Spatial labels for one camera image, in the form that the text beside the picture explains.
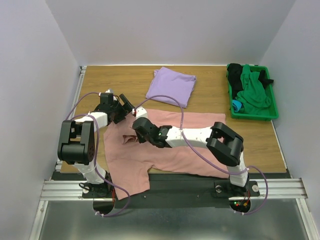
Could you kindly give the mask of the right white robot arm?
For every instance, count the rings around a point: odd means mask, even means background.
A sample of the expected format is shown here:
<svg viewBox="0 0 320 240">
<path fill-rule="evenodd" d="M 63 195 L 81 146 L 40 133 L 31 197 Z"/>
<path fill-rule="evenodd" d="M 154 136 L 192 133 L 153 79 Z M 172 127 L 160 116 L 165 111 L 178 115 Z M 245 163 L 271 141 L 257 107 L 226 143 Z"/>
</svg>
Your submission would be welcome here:
<svg viewBox="0 0 320 240">
<path fill-rule="evenodd" d="M 223 122 L 205 128 L 158 127 L 148 118 L 140 117 L 132 128 L 140 143 L 149 142 L 158 148 L 190 147 L 202 159 L 205 157 L 196 148 L 208 149 L 227 167 L 231 192 L 242 195 L 248 191 L 250 177 L 244 161 L 244 139 Z"/>
</svg>

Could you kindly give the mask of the purple t shirt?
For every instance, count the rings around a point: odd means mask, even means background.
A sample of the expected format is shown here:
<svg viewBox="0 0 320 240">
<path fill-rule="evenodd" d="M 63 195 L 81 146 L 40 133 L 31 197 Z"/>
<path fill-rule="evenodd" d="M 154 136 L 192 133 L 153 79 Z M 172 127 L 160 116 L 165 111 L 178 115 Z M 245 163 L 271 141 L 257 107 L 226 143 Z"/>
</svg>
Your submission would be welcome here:
<svg viewBox="0 0 320 240">
<path fill-rule="evenodd" d="M 156 69 L 145 98 L 164 95 L 177 100 L 186 109 L 196 85 L 196 76 L 173 71 L 166 67 Z"/>
</svg>

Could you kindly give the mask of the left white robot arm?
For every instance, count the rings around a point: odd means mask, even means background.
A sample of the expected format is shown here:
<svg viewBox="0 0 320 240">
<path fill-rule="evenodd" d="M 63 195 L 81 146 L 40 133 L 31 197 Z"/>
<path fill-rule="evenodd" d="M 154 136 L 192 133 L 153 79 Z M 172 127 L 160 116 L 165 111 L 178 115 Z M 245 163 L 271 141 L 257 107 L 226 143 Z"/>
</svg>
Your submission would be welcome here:
<svg viewBox="0 0 320 240">
<path fill-rule="evenodd" d="M 94 185 L 95 193 L 106 197 L 111 193 L 111 184 L 104 180 L 106 171 L 97 163 L 100 129 L 123 121 L 134 106 L 124 94 L 117 96 L 107 90 L 98 95 L 100 102 L 93 111 L 62 122 L 57 156 L 77 168 Z"/>
</svg>

